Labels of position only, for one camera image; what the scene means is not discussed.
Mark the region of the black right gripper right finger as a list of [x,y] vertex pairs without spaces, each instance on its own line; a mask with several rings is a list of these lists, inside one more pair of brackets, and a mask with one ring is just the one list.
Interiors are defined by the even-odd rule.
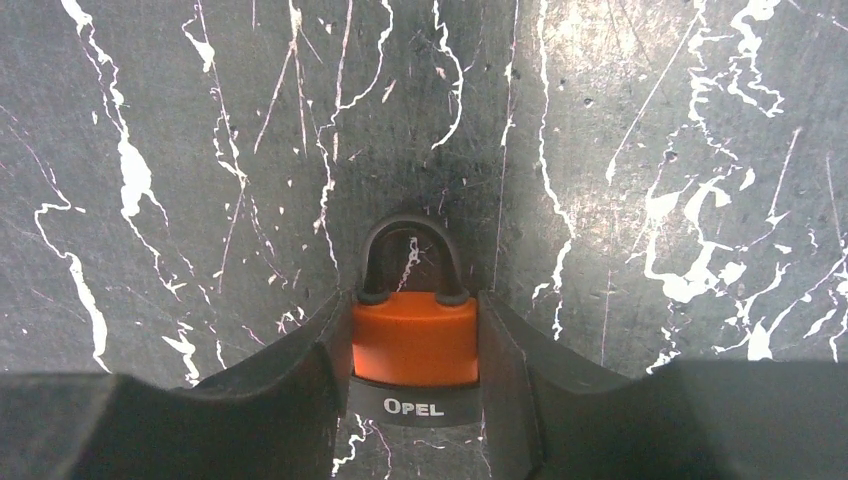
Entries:
[[496,479],[843,479],[847,367],[675,360],[631,380],[479,298]]

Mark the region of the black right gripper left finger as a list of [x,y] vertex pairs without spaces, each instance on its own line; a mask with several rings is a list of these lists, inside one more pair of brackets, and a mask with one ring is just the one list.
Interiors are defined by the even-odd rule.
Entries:
[[5,479],[327,479],[352,371],[350,297],[192,388],[5,373]]

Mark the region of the orange black Opel padlock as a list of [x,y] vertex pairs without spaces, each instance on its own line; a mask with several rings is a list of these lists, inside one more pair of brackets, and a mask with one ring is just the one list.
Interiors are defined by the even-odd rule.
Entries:
[[[393,291],[384,246],[400,232],[427,238],[439,257],[434,291]],[[446,229],[418,215],[376,223],[362,250],[352,303],[353,367],[348,406],[375,422],[414,428],[474,424],[482,418],[478,304],[462,282]]]

